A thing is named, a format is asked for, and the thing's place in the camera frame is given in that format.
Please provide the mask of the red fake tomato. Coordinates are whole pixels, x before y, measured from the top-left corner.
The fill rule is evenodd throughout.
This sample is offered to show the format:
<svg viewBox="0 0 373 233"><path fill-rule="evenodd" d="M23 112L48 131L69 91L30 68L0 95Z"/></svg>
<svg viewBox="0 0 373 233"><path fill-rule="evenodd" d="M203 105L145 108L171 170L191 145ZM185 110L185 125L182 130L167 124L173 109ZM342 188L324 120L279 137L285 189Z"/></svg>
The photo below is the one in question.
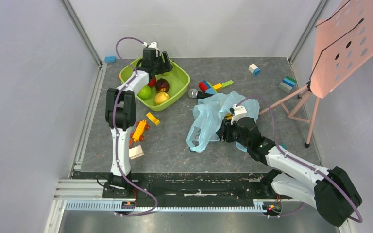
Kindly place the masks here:
<svg viewBox="0 0 373 233"><path fill-rule="evenodd" d="M147 86L150 87L150 88L154 88L155 84L156 84L156 77L153 76L152 79L150 80L150 82L147 84Z"/></svg>

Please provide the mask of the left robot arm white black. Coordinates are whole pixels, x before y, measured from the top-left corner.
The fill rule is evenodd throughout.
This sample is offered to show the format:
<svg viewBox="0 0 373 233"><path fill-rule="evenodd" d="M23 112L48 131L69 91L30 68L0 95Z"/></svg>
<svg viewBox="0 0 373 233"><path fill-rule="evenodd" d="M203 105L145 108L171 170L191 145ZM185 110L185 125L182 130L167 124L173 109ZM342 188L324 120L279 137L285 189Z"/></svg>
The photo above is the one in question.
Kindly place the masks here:
<svg viewBox="0 0 373 233"><path fill-rule="evenodd" d="M105 120L111 128L113 163L106 188L127 198L133 192L129 164L129 140L136 123L136 95L156 75L172 71L168 53L155 48L144 48L132 75L119 87L110 88L106 94Z"/></svg>

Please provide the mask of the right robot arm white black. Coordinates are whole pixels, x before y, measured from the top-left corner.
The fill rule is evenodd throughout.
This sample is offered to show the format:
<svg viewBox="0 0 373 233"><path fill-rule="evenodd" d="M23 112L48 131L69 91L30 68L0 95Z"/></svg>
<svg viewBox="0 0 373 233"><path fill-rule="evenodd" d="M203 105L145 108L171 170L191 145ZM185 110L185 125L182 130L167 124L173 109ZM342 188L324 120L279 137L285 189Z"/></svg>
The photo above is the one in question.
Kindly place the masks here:
<svg viewBox="0 0 373 233"><path fill-rule="evenodd" d="M224 119L217 136L224 142L239 143L253 160L272 167L261 180L265 197L279 194L295 198L315 208L324 220L337 227L353 213L357 222L362 221L357 211L362 197L342 168L325 168L295 156L262 136L255 120L249 117L238 121Z"/></svg>

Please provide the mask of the light blue printed plastic bag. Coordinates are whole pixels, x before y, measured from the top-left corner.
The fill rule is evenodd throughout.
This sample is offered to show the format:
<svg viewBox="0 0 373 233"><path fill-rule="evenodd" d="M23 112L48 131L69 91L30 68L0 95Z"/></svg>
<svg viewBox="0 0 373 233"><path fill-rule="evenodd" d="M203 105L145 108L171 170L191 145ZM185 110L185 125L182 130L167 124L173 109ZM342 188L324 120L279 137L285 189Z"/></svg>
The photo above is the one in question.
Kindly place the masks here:
<svg viewBox="0 0 373 233"><path fill-rule="evenodd" d="M192 152L202 153L209 142L219 141L216 135L224 117L230 113L233 105L244 100L245 96L232 91L229 94L217 93L205 99L199 99L192 109L194 122L188 132L186 143Z"/></svg>

